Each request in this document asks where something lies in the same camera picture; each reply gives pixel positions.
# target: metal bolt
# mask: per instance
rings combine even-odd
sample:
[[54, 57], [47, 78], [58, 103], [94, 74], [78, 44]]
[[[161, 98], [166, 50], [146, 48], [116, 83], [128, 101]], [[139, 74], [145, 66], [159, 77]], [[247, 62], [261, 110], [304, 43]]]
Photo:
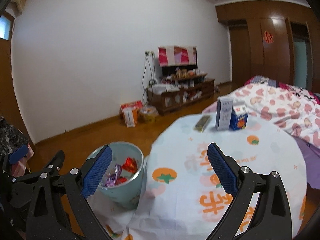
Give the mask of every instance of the metal bolt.
[[241, 168], [241, 171], [244, 172], [244, 173], [249, 173], [250, 169], [248, 167], [246, 167], [246, 166], [243, 166]]
[[78, 170], [77, 168], [73, 168], [73, 169], [70, 171], [70, 174], [76, 175], [78, 172], [79, 172], [79, 170]]
[[42, 173], [42, 174], [40, 175], [40, 178], [41, 178], [41, 179], [45, 179], [47, 176], [48, 176], [48, 174], [47, 174], [46, 172], [44, 172], [44, 173]]
[[274, 176], [275, 178], [279, 177], [279, 173], [276, 171], [273, 171], [271, 175]]

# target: window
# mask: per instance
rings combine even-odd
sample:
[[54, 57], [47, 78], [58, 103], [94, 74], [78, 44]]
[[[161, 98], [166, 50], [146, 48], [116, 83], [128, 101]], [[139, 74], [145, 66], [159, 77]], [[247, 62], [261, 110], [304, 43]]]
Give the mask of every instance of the window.
[[10, 37], [10, 29], [11, 29], [11, 21], [2, 15], [0, 17], [0, 38], [9, 40]]

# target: bed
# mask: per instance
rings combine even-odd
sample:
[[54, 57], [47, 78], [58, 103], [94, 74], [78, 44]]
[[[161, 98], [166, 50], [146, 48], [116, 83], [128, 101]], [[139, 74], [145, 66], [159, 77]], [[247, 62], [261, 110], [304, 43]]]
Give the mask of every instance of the bed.
[[[294, 137], [307, 167], [307, 182], [320, 189], [320, 98], [308, 90], [255, 76], [228, 96], [249, 114], [274, 123]], [[215, 112], [216, 102], [203, 110]]]

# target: purple candy wrapper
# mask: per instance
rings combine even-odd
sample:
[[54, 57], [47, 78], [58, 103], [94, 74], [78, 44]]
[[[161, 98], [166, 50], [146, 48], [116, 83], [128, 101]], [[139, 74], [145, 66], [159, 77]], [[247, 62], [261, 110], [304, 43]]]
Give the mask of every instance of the purple candy wrapper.
[[122, 172], [122, 167], [119, 164], [116, 164], [115, 166], [115, 173], [111, 174], [107, 177], [105, 187], [113, 187], [116, 185], [117, 179], [120, 177], [120, 174]]

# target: wooden floor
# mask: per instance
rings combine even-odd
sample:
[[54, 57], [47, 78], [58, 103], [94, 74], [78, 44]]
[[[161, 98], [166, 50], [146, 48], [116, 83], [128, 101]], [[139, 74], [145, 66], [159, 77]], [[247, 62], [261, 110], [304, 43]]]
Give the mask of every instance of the wooden floor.
[[[71, 131], [61, 136], [47, 139], [36, 144], [36, 154], [28, 161], [28, 164], [31, 171], [39, 171], [61, 149], [64, 151], [66, 158], [60, 174], [65, 174], [74, 167], [81, 167], [87, 156], [99, 146], [115, 141], [131, 142], [137, 145], [143, 154], [147, 156], [150, 153], [152, 143], [177, 118], [188, 114], [201, 113], [203, 109], [215, 102], [218, 96], [226, 95], [236, 88], [237, 85], [232, 83], [221, 85], [220, 93], [179, 111], [159, 116], [155, 123], [146, 124], [140, 122], [135, 128], [127, 128], [122, 119], [114, 119], [111, 122], [100, 122], [89, 125], [87, 129], [82, 129], [79, 132]], [[307, 223], [313, 214], [319, 200], [320, 191], [308, 187], [302, 226]], [[63, 199], [63, 204], [66, 211], [70, 213], [70, 207], [67, 204], [66, 198]], [[72, 215], [70, 216], [70, 220], [73, 230], [81, 234]]]

